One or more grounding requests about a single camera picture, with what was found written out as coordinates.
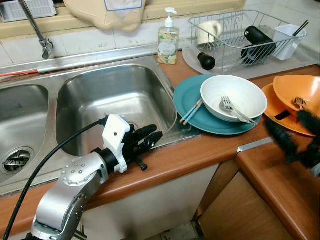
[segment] orange bowl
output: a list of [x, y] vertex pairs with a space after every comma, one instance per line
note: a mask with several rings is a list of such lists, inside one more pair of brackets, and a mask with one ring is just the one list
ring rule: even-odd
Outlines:
[[307, 136], [314, 136], [300, 122], [298, 122], [297, 117], [295, 115], [290, 114], [289, 116], [283, 119], [277, 119], [277, 116], [282, 114], [288, 108], [285, 107], [285, 105], [277, 97], [274, 90], [273, 83], [262, 88], [262, 91], [264, 92], [266, 98], [268, 99], [268, 107], [264, 112], [264, 114], [268, 118], [270, 118], [272, 121], [294, 132], [307, 135]]
[[273, 88], [280, 101], [291, 110], [300, 110], [293, 104], [293, 99], [300, 97], [306, 101], [308, 110], [316, 115], [320, 114], [320, 76], [276, 76], [273, 80]]

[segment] black cable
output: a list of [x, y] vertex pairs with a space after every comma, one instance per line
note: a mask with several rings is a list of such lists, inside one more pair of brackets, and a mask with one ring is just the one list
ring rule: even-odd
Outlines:
[[16, 220], [16, 217], [18, 215], [18, 212], [20, 210], [20, 207], [22, 205], [22, 202], [24, 201], [26, 195], [27, 195], [27, 192], [33, 182], [33, 180], [36, 178], [37, 174], [40, 172], [41, 168], [46, 164], [46, 162], [58, 151], [60, 150], [63, 146], [65, 146], [67, 143], [69, 143], [71, 140], [73, 140], [74, 138], [76, 138], [77, 136], [79, 136], [80, 134], [82, 134], [83, 132], [93, 128], [94, 126], [96, 125], [106, 125], [107, 123], [107, 119], [108, 119], [108, 116], [106, 116], [105, 118], [102, 118], [84, 128], [82, 128], [81, 130], [77, 131], [74, 135], [72, 135], [71, 137], [67, 138], [66, 140], [64, 140], [62, 143], [60, 143], [58, 146], [56, 146], [43, 160], [42, 162], [40, 162], [40, 164], [36, 167], [36, 169], [33, 171], [31, 177], [29, 178], [28, 182], [25, 184], [24, 186], [24, 189], [22, 190], [22, 193], [20, 195], [20, 198], [18, 200], [18, 202], [16, 203], [16, 206], [15, 206], [15, 209], [12, 213], [12, 216], [10, 218], [10, 221], [9, 221], [9, 224], [8, 226], [6, 227], [6, 230], [5, 230], [5, 234], [4, 234], [4, 237], [3, 237], [3, 240], [8, 240], [9, 239], [9, 235], [10, 235], [10, 232], [11, 232], [11, 229], [14, 225], [14, 222]]

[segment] wire dish rack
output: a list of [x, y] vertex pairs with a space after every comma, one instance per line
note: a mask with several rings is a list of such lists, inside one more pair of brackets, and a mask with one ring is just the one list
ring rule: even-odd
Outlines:
[[[220, 23], [220, 36], [204, 29], [202, 23], [208, 21]], [[191, 24], [191, 44], [200, 52], [213, 56], [215, 59], [214, 68], [221, 68], [221, 72], [227, 72], [238, 66], [248, 67], [265, 64], [272, 56], [277, 57], [292, 41], [307, 36], [307, 34], [299, 34], [279, 41], [252, 44], [245, 37], [245, 31], [249, 26], [255, 26], [270, 39], [273, 39], [275, 27], [289, 24], [278, 18], [252, 10], [193, 17], [188, 22]], [[205, 43], [198, 44], [199, 34], [207, 36]]]

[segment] window sill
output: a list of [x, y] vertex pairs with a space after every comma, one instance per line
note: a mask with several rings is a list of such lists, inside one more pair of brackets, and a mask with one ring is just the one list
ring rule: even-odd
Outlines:
[[[179, 16], [190, 16], [203, 13], [231, 12], [244, 7], [246, 0], [151, 0], [147, 2], [143, 12], [142, 22], [162, 19], [167, 17], [164, 9], [167, 6], [176, 8]], [[57, 15], [52, 17], [37, 18], [42, 33], [50, 35], [51, 32], [71, 31], [94, 27], [91, 22], [74, 17], [66, 7], [58, 7]], [[15, 22], [0, 22], [0, 39], [34, 35], [34, 30], [28, 20]]]

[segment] chopsticks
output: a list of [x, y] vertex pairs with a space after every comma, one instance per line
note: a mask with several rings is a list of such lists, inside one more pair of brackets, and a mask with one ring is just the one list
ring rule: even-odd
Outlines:
[[179, 121], [181, 124], [186, 125], [191, 118], [195, 115], [195, 113], [198, 111], [198, 109], [201, 107], [203, 104], [202, 98], [200, 98], [196, 104], [183, 116], [183, 118]]
[[309, 21], [305, 21], [301, 27], [298, 28], [297, 31], [294, 32], [294, 34], [292, 34], [292, 36], [297, 36], [307, 25], [309, 24]]

